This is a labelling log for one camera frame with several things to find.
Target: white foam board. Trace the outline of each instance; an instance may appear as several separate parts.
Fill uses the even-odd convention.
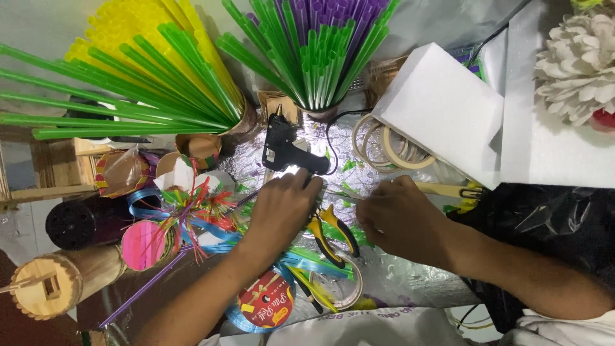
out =
[[[489,189],[504,98],[435,43],[415,49],[372,115]]]
[[[511,21],[502,140],[502,181],[615,188],[615,140],[572,127],[546,111],[534,92],[536,54],[551,28],[572,13],[568,3],[534,0]]]

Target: hand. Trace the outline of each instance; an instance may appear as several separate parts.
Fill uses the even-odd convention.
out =
[[[308,178],[308,170],[302,168],[296,175],[289,173],[268,182],[258,193],[250,226],[236,246],[248,257],[256,275],[275,262],[308,222],[323,184],[320,177],[314,177],[304,189]]]
[[[447,219],[407,175],[381,183],[357,205],[357,220],[367,240],[388,254],[457,274],[483,236]]]

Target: yellow pliers handle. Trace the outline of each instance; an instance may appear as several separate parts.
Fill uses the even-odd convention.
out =
[[[312,217],[312,220],[307,228],[314,234],[316,244],[325,258],[340,269],[346,268],[346,262],[340,256],[336,255],[333,250],[331,250],[331,247],[329,247],[325,236],[322,234],[322,222],[317,215]]]
[[[352,256],[355,258],[359,258],[360,254],[357,239],[350,231],[350,228],[348,228],[348,226],[342,220],[338,219],[338,217],[335,216],[335,213],[333,212],[333,205],[331,204],[326,211],[321,210],[319,212],[319,216],[324,222],[337,228],[337,230],[340,231],[342,235],[344,235],[344,238],[346,239]]]

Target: white paper flower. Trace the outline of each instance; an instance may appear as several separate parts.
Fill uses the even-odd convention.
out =
[[[545,83],[536,93],[549,113],[575,126],[604,108],[615,112],[615,21],[606,15],[565,17],[549,33],[549,50],[538,54],[536,76]]]

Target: black plastic sheet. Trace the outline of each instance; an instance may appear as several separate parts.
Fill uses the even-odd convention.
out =
[[[599,277],[615,292],[615,190],[502,184],[467,214],[449,218],[514,246],[554,257]],[[523,303],[498,287],[466,279],[501,333]]]

